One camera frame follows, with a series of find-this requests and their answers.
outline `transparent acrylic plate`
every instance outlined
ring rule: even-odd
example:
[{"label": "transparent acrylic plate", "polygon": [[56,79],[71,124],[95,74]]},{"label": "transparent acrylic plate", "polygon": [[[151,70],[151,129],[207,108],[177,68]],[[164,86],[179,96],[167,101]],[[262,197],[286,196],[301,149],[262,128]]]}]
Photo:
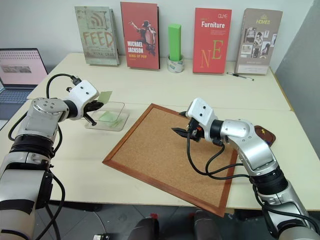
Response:
[{"label": "transparent acrylic plate", "polygon": [[123,112],[125,104],[123,102],[110,101],[107,102],[100,109],[88,112],[88,114],[96,122],[96,125],[92,126],[89,122],[85,124],[87,129],[98,129],[107,131],[121,131],[129,117],[129,114]]}]

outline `laptop keyboard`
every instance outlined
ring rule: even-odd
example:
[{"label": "laptop keyboard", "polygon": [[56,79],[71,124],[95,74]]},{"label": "laptop keyboard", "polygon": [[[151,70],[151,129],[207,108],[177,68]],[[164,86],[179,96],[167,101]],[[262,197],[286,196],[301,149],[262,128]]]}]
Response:
[{"label": "laptop keyboard", "polygon": [[30,91],[4,90],[0,93],[0,103],[23,104],[27,100]]}]

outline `book cover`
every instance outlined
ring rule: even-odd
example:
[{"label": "book cover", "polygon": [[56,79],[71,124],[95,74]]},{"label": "book cover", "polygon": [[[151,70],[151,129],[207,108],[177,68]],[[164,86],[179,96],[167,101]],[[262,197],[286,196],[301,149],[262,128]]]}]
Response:
[{"label": "book cover", "polygon": [[118,65],[113,10],[107,6],[75,6],[74,9],[86,63]]},{"label": "book cover", "polygon": [[225,72],[231,13],[230,9],[195,9],[194,73]]},{"label": "book cover", "polygon": [[266,74],[278,36],[282,11],[247,8],[235,63],[239,74]]},{"label": "book cover", "polygon": [[159,26],[156,3],[121,2],[127,66],[159,69]]}]

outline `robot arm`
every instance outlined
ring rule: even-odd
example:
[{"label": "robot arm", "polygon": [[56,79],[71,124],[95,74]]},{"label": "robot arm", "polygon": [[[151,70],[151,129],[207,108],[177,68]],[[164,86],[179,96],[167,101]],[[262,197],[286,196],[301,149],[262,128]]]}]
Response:
[{"label": "robot arm", "polygon": [[[213,109],[201,98],[196,98],[191,103],[185,116],[191,118],[188,125],[189,133],[197,135],[197,127],[200,126],[206,141],[213,143],[222,141],[236,149],[257,195],[269,209],[308,216],[308,212],[291,183],[285,178],[271,149],[256,134],[251,122],[244,119],[218,120]],[[280,239],[295,239],[281,237],[281,234],[286,233],[286,236],[292,236],[298,228],[303,228],[306,234],[304,237],[320,239],[305,219],[275,214],[265,209],[262,211],[268,230],[275,238],[280,236]]]},{"label": "robot arm", "polygon": [[35,210],[50,200],[58,122],[85,117],[104,104],[94,100],[99,92],[86,80],[69,89],[64,100],[36,98],[22,120],[17,136],[0,167],[0,239],[31,240]]}]

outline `laptop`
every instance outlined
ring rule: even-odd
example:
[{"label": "laptop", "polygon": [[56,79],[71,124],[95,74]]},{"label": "laptop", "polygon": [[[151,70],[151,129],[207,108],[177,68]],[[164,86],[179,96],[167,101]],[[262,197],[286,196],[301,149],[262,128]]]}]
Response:
[{"label": "laptop", "polygon": [[47,75],[37,48],[0,48],[0,120],[9,120]]}]

